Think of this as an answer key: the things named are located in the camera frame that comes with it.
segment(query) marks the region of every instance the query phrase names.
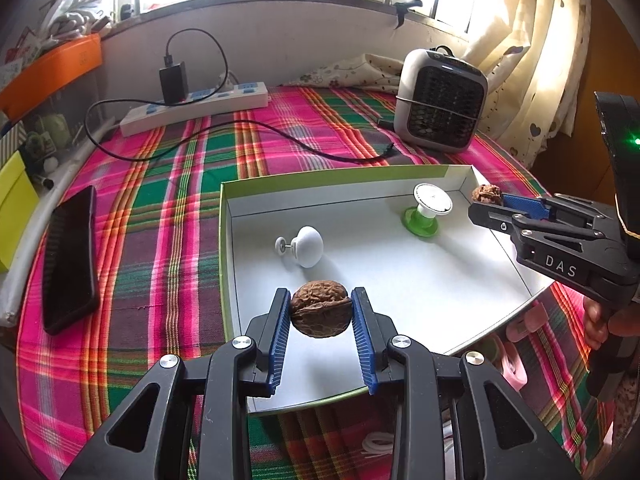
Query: power strip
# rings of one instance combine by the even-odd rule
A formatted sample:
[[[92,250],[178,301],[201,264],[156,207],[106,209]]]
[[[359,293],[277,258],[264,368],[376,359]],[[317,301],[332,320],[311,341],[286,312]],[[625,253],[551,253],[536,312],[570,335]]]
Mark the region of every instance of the power strip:
[[[188,95],[187,101],[199,99],[211,90],[199,90]],[[133,108],[120,121],[124,137],[147,132],[160,126],[180,123],[208,115],[226,114],[238,110],[264,108],[269,104],[269,93],[264,83],[243,83],[232,90],[219,92],[209,99],[186,106],[145,105]]]

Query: phone screen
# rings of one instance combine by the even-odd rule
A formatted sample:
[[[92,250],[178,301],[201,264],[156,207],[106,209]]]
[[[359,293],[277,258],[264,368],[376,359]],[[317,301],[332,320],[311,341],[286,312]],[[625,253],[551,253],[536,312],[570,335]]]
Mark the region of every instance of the phone screen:
[[[89,186],[51,215],[42,280],[42,313],[48,333],[59,332],[97,306],[94,207],[95,188]]]

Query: window sill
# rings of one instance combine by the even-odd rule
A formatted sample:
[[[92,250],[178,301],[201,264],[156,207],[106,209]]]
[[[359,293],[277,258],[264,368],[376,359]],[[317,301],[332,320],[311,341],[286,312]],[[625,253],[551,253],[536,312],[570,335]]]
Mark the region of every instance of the window sill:
[[[131,27],[135,27],[137,25],[141,25],[142,23],[152,22],[153,20],[158,20],[160,18],[164,18],[166,16],[170,16],[172,14],[177,14],[179,12],[187,12],[188,10],[193,9],[203,9],[205,7],[213,7],[218,5],[225,4],[239,4],[239,3],[248,3],[248,2],[267,2],[267,1],[281,1],[281,2],[315,2],[315,3],[324,3],[324,4],[334,4],[346,7],[357,7],[359,9],[368,9],[373,10],[375,12],[382,12],[384,14],[396,15],[396,8],[387,4],[383,4],[381,2],[376,2],[373,0],[187,0],[185,2],[179,2],[176,4],[167,5],[164,7],[159,7],[158,9],[149,10],[140,14],[139,16],[133,16],[127,20],[122,22],[115,23],[111,32],[105,36],[105,40],[110,38],[111,36],[115,36],[125,30],[128,30]],[[460,32],[459,30],[455,30],[453,27],[450,27],[446,23],[438,22],[429,16],[425,16],[423,14],[419,14],[418,12],[409,11],[409,13],[405,16],[406,20],[411,22],[421,23],[423,25],[427,25],[432,28],[436,28],[442,32],[450,34],[456,38],[460,38],[462,40],[467,40],[467,34],[464,32]]]

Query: human hand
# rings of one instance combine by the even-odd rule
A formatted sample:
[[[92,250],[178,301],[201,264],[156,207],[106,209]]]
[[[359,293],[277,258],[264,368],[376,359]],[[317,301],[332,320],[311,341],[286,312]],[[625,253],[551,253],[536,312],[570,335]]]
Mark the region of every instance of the human hand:
[[[617,311],[609,322],[603,319],[604,309],[596,301],[584,297],[584,340],[597,350],[607,340],[609,333],[621,337],[640,336],[640,308],[624,308]]]

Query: blue ribbed pad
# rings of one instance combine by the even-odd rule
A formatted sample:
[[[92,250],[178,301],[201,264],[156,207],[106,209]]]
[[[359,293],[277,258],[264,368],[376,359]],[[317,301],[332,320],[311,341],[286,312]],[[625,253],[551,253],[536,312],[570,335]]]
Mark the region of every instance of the blue ribbed pad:
[[[289,303],[291,302],[291,293],[287,291],[287,297],[282,303],[278,323],[276,325],[275,334],[271,348],[269,348],[269,377],[268,384],[271,395],[276,392],[276,387],[280,384],[282,378],[282,366],[284,364],[284,354],[287,351],[287,340],[289,339],[289,327],[291,321],[289,319]]]
[[[544,207],[540,200],[510,194],[504,194],[503,200],[505,207],[529,213],[533,220],[549,220],[549,209]]]
[[[353,335],[356,339],[356,348],[358,349],[358,357],[360,359],[360,369],[362,370],[362,379],[369,387],[371,395],[376,393],[378,389],[378,378],[376,377],[376,360],[373,353],[373,345],[369,336],[369,330],[364,322],[364,314],[358,300],[358,295],[354,290],[351,293],[351,303],[353,304]]]

